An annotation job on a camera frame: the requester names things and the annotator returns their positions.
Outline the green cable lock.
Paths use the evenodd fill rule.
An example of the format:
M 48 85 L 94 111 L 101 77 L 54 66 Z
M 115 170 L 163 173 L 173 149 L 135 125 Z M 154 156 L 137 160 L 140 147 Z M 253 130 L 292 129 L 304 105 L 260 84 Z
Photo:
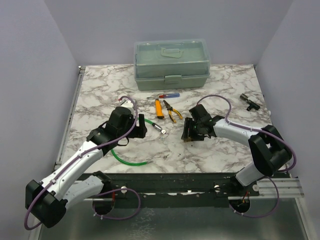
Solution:
M 157 123 L 149 120 L 149 119 L 146 119 L 145 118 L 145 122 L 152 125 L 152 127 L 154 129 L 156 129 L 158 132 L 161 133 L 161 130 L 164 130 L 161 126 L 159 126 Z M 144 166 L 144 165 L 147 165 L 147 164 L 151 164 L 153 163 L 152 160 L 147 160 L 147 161 L 143 161 L 143 162 L 128 162 L 128 161 L 125 161 L 123 159 L 121 159 L 116 153 L 114 150 L 111 150 L 111 154 L 113 155 L 113 157 L 119 161 L 120 163 L 124 164 L 124 165 L 127 165 L 127 166 L 131 166 L 131 167 L 139 167 L 139 166 Z

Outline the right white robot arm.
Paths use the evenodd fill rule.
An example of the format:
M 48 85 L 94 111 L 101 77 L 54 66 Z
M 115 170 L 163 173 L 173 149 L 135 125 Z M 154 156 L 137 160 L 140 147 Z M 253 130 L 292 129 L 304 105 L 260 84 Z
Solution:
M 278 130 L 273 125 L 251 128 L 216 115 L 212 117 L 202 104 L 189 110 L 191 117 L 184 120 L 181 139 L 184 142 L 203 141 L 205 138 L 225 138 L 249 147 L 252 163 L 241 169 L 230 183 L 230 191 L 241 196 L 248 185 L 264 177 L 271 177 L 293 157 Z

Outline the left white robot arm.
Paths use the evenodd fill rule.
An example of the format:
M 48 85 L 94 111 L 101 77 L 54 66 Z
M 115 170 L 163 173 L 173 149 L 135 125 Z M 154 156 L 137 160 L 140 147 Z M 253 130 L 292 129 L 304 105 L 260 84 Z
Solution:
M 90 131 L 76 153 L 60 168 L 41 181 L 31 180 L 25 187 L 27 215 L 36 217 L 47 228 L 55 226 L 68 208 L 87 197 L 107 197 L 111 185 L 102 174 L 93 174 L 79 184 L 75 181 L 95 162 L 119 145 L 122 139 L 143 139 L 145 116 L 137 109 L 116 107 L 109 119 Z

